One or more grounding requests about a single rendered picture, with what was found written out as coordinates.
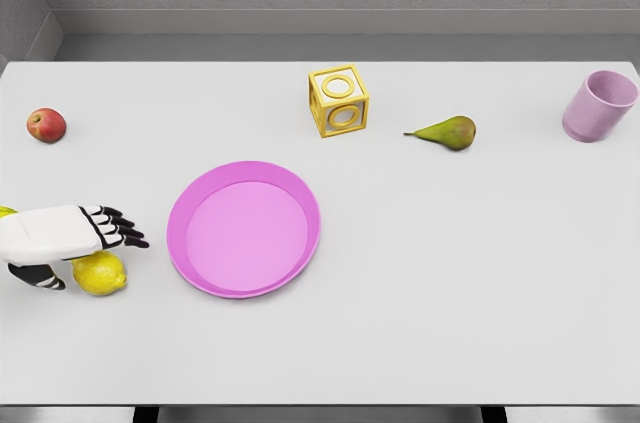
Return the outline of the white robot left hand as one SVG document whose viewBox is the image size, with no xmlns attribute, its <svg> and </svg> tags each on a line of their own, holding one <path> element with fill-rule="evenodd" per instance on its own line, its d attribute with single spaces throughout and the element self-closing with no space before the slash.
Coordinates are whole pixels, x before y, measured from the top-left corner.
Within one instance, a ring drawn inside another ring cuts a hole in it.
<svg viewBox="0 0 640 423">
<path fill-rule="evenodd" d="M 147 248 L 144 234 L 108 206 L 62 205 L 0 218 L 0 261 L 26 284 L 62 291 L 51 264 L 120 246 Z"/>
</svg>

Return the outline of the yellow lemon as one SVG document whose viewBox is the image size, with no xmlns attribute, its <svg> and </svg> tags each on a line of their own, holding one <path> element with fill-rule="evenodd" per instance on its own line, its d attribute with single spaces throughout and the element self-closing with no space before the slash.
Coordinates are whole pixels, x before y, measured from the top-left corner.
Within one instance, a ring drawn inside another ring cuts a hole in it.
<svg viewBox="0 0 640 423">
<path fill-rule="evenodd" d="M 75 282 L 85 292 L 94 296 L 106 296 L 123 289 L 127 283 L 125 266 L 109 251 L 71 261 Z"/>
</svg>

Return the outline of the pink round plate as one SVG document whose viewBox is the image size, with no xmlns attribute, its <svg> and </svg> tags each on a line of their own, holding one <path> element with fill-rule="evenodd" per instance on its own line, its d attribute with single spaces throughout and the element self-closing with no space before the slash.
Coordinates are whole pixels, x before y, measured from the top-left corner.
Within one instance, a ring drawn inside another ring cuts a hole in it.
<svg viewBox="0 0 640 423">
<path fill-rule="evenodd" d="M 319 243 L 309 186 L 273 163 L 238 161 L 196 178 L 169 214 L 166 244 L 178 273 L 214 296 L 243 299 L 297 277 Z"/>
</svg>

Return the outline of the red apple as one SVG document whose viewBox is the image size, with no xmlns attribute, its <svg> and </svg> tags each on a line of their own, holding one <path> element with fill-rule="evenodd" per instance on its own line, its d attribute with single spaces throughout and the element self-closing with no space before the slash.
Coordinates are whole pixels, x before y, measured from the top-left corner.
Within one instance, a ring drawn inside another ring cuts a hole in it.
<svg viewBox="0 0 640 423">
<path fill-rule="evenodd" d="M 53 144 L 65 136 L 67 124 L 64 117 L 56 110 L 39 108 L 29 114 L 26 128 L 36 140 Z"/>
</svg>

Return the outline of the green pear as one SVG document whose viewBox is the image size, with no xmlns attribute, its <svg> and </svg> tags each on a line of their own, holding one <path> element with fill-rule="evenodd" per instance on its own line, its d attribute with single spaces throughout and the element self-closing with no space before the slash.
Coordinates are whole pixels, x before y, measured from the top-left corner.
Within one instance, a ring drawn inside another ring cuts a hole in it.
<svg viewBox="0 0 640 423">
<path fill-rule="evenodd" d="M 471 118 L 454 116 L 413 132 L 405 132 L 404 136 L 438 143 L 452 151 L 462 151 L 473 144 L 476 131 L 476 124 Z"/>
</svg>

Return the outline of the lilac cup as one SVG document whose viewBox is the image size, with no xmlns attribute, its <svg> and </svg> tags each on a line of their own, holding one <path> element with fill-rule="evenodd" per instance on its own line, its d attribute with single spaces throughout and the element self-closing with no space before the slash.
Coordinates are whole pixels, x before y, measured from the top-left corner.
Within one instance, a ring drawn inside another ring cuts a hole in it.
<svg viewBox="0 0 640 423">
<path fill-rule="evenodd" d="M 568 104 L 562 119 L 575 140 L 592 143 L 609 136 L 640 101 L 640 88 L 631 78 L 611 70 L 590 73 Z"/>
</svg>

